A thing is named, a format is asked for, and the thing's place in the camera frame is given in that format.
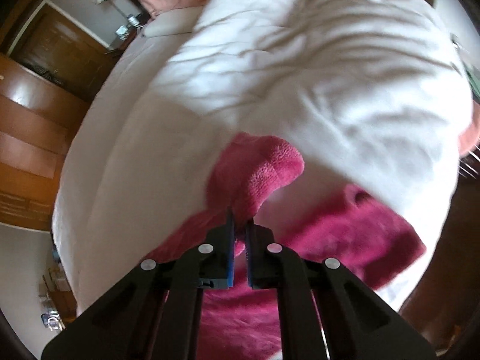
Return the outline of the brown wooden wardrobe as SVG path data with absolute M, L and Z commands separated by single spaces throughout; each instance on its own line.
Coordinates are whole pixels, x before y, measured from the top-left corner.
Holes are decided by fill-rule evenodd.
M 64 160 L 115 62 L 46 0 L 1 18 L 2 223 L 51 230 Z

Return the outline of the cluttered wooden side table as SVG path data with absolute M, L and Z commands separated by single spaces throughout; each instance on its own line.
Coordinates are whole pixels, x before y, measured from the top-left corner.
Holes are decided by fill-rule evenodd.
M 77 300 L 73 294 L 59 252 L 53 245 L 46 274 L 41 276 L 39 301 L 43 308 L 41 322 L 45 328 L 60 333 L 77 317 Z

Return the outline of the white pillow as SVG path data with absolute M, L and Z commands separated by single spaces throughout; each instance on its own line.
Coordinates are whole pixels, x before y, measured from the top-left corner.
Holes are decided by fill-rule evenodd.
M 191 33 L 202 11 L 203 7 L 169 10 L 147 24 L 142 35 L 146 38 L 156 38 Z

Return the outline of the white bed duvet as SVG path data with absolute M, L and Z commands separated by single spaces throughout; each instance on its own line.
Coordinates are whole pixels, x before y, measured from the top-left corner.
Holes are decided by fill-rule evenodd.
M 459 55 L 424 0 L 209 0 L 191 35 L 128 47 L 72 142 L 52 230 L 78 311 L 204 208 L 238 133 L 304 158 L 262 225 L 283 233 L 353 183 L 433 250 L 472 116 Z

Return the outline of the dark wooden nightstand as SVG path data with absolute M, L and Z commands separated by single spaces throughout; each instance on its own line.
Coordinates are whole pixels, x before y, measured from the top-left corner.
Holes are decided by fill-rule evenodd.
M 127 24 L 122 24 L 115 31 L 115 39 L 109 45 L 109 51 L 125 50 L 128 44 L 141 32 L 150 16 L 145 13 L 128 15 Z

